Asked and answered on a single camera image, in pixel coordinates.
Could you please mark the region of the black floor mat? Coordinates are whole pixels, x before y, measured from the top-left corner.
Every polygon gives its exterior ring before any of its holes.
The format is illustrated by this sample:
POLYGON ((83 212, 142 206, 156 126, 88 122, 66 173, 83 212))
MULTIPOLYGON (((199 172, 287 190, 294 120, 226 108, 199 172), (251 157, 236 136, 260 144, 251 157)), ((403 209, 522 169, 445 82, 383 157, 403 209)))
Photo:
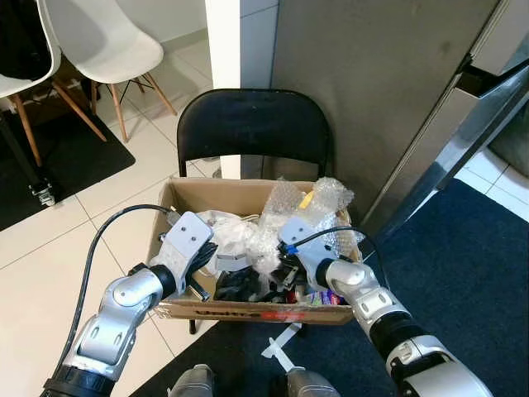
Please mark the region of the black floor mat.
MULTIPOLYGON (((59 202, 136 163, 131 152, 107 128, 102 142, 79 118, 60 117, 34 128, 44 175, 59 202)), ((31 195, 30 179, 0 136, 0 230, 45 209, 31 195)))

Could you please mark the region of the white chair with wooden legs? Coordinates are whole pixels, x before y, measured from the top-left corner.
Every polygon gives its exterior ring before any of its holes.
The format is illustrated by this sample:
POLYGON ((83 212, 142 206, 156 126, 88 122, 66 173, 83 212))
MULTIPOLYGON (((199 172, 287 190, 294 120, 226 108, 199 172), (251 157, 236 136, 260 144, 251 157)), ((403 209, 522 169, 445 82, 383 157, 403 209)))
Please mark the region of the white chair with wooden legs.
POLYGON ((24 135, 29 141, 29 147, 31 148, 31 154, 34 156, 36 165, 41 166, 42 159, 41 153, 38 151, 37 144, 33 132, 31 132, 31 122, 29 121, 29 113, 24 110, 23 101, 21 99, 21 94, 23 91, 30 90, 38 86, 38 84, 43 84, 49 82, 53 90, 56 90, 60 97, 76 112, 80 118, 82 118, 84 124, 88 125, 92 132, 95 133, 95 136, 98 137, 102 142, 108 140, 102 133, 102 130, 96 126, 95 122, 88 117, 88 114, 80 108, 79 104, 74 101, 69 91, 63 87, 63 84, 57 82, 54 79, 54 76, 60 69, 61 61, 63 61, 63 53, 61 53, 60 46, 58 45, 57 36, 53 29, 53 24, 50 22, 50 16, 48 10, 46 10, 45 0, 36 0, 39 7, 39 12, 41 13, 41 21, 43 22, 43 30, 45 30, 45 38, 48 41, 50 47, 50 69, 45 73, 40 79, 29 80, 29 79, 12 79, 12 77, 7 77, 0 75, 0 96, 8 99, 14 103, 15 113, 18 114, 20 118, 24 135))
POLYGON ((96 110, 99 86, 108 87, 124 142, 129 136, 117 84, 143 87, 140 78, 144 77, 166 108, 177 114, 150 74, 163 60, 161 43, 133 23, 117 0, 45 0, 45 9, 61 53, 84 78, 83 89, 92 111, 96 110))

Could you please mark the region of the black crumpled trash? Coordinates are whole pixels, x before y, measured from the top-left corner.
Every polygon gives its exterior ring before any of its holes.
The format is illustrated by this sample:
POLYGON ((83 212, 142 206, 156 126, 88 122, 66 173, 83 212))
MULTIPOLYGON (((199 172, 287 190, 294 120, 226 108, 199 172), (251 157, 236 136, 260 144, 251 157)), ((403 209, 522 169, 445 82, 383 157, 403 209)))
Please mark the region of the black crumpled trash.
POLYGON ((212 298, 215 301, 259 303, 273 302, 277 296, 279 292, 267 275, 261 275, 253 267, 246 267, 220 273, 212 298))

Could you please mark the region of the brown cardboard box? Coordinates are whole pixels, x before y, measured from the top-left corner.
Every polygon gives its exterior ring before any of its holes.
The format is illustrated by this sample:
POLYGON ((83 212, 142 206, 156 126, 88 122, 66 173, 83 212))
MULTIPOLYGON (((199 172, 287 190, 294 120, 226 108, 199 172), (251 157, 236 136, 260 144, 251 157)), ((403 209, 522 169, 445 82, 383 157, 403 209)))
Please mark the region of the brown cardboard box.
MULTIPOLYGON (((241 216, 260 215, 277 184, 275 180, 171 178, 163 185, 159 205, 177 209, 181 214, 216 209, 241 216)), ((202 301, 188 289, 185 294, 163 299, 154 313, 174 320, 343 325, 354 320, 355 310, 344 304, 242 303, 213 298, 202 301)))

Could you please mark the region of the white tape strip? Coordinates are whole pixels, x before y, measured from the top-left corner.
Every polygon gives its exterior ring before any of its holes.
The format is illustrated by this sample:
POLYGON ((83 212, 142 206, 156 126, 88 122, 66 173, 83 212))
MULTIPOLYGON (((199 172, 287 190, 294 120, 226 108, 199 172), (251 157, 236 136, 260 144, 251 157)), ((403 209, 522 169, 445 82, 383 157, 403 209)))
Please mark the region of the white tape strip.
POLYGON ((292 337, 296 336, 298 332, 301 332, 302 328, 302 323, 291 323, 275 339, 269 337, 268 346, 263 352, 261 352, 261 356, 264 356, 264 358, 275 359, 279 365, 283 367, 284 373, 294 370, 296 366, 290 359, 288 359, 288 355, 284 352, 283 348, 292 337))

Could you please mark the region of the grey right robot leg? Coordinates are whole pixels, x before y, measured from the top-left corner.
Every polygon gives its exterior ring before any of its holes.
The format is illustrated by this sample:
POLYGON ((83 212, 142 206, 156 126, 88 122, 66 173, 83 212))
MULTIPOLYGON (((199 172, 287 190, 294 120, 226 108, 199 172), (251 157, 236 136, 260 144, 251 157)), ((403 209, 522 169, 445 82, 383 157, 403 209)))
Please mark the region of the grey right robot leg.
POLYGON ((324 375, 294 367, 286 374, 286 397, 341 397, 336 387, 324 375))

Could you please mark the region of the colourful wrapper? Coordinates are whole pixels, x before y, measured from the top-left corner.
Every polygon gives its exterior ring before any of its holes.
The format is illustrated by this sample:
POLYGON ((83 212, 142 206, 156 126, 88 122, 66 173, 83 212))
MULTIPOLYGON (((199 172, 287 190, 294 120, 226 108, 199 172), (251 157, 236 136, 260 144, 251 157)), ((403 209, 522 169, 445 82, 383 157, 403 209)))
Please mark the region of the colourful wrapper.
POLYGON ((340 295, 334 294, 330 290, 317 292, 306 291, 302 286, 298 286, 288 295, 288 302, 292 305, 309 306, 340 306, 346 302, 340 295))

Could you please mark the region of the clear bubble wrap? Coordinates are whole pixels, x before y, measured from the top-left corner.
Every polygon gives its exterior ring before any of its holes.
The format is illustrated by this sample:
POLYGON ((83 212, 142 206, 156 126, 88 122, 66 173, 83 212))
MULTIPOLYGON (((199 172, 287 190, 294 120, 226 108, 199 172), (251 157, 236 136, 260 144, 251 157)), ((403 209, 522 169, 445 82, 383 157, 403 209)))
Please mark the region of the clear bubble wrap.
POLYGON ((279 229, 291 217, 301 217, 310 226, 325 228, 348 226, 349 220, 345 209, 354 200, 355 194, 345 188, 342 182, 330 177, 320 178, 314 183, 294 182, 279 179, 269 191, 264 207, 260 212, 258 224, 264 227, 267 252, 262 257, 261 265, 268 275, 279 268, 279 229), (309 207, 299 209, 299 202, 314 190, 314 198, 309 207))

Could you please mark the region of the black bag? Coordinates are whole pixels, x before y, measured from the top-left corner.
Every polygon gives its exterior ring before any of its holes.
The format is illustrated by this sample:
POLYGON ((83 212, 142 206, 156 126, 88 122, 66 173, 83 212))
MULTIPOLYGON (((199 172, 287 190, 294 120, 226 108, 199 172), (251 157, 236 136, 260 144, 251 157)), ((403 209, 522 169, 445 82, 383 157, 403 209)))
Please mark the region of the black bag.
POLYGON ((0 0, 0 75, 40 79, 51 60, 37 1, 0 0))

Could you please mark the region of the black folding chair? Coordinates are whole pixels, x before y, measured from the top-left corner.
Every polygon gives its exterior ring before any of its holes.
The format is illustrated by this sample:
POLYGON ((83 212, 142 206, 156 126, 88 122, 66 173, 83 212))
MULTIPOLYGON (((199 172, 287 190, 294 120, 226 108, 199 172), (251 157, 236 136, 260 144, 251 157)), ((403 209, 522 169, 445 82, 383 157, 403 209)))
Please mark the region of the black folding chair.
POLYGON ((332 175, 333 131, 310 96, 287 89, 212 89, 193 98, 177 128, 178 174, 188 162, 224 155, 262 155, 317 166, 332 175))

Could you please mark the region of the black stand with caster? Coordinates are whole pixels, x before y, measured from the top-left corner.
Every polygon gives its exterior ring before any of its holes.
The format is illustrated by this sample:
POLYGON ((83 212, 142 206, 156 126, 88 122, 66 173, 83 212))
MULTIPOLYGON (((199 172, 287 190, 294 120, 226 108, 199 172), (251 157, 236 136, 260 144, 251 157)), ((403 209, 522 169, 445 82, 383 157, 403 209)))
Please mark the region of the black stand with caster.
POLYGON ((41 169, 27 158, 22 144, 16 139, 12 126, 8 124, 7 118, 4 117, 3 110, 0 110, 0 137, 10 148, 12 158, 14 158, 18 169, 26 178, 31 196, 37 198, 42 207, 54 207, 57 204, 57 199, 54 195, 52 184, 50 184, 48 178, 41 174, 41 169))

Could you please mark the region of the white plastic bag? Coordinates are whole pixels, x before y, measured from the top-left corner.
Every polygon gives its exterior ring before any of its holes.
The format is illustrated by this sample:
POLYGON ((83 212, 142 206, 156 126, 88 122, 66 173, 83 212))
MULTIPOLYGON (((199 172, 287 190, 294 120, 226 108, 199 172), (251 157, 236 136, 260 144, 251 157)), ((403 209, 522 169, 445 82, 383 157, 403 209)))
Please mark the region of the white plastic bag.
POLYGON ((214 236, 211 242, 217 249, 209 258, 204 271, 209 275, 219 276, 222 272, 238 271, 252 268, 257 272, 264 271, 260 264, 265 256, 265 228, 257 223, 258 216, 250 220, 241 216, 208 209, 197 212, 197 215, 212 229, 214 236))

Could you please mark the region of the grey steel fridge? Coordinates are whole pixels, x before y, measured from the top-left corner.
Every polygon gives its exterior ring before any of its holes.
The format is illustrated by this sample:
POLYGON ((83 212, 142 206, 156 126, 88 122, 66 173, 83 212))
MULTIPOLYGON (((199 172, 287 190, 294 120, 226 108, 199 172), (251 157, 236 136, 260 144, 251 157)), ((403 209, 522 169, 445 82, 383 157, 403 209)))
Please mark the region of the grey steel fridge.
POLYGON ((525 105, 528 33, 529 0, 279 0, 271 84, 324 111, 384 241, 525 105))

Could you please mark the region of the dark blue carpet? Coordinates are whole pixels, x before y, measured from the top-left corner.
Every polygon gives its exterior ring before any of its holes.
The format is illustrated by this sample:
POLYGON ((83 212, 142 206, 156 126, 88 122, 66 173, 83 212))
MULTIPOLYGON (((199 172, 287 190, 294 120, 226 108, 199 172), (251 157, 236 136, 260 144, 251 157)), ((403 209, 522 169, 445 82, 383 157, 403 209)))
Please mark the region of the dark blue carpet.
MULTIPOLYGON (((453 180, 382 242, 394 295, 478 375, 494 397, 529 397, 528 224, 453 180)), ((283 323, 219 322, 131 397, 165 397, 189 368, 207 364, 218 397, 279 397, 284 373, 262 352, 283 323)), ((307 325, 284 352, 324 375, 341 397, 398 397, 383 360, 355 323, 307 325)))

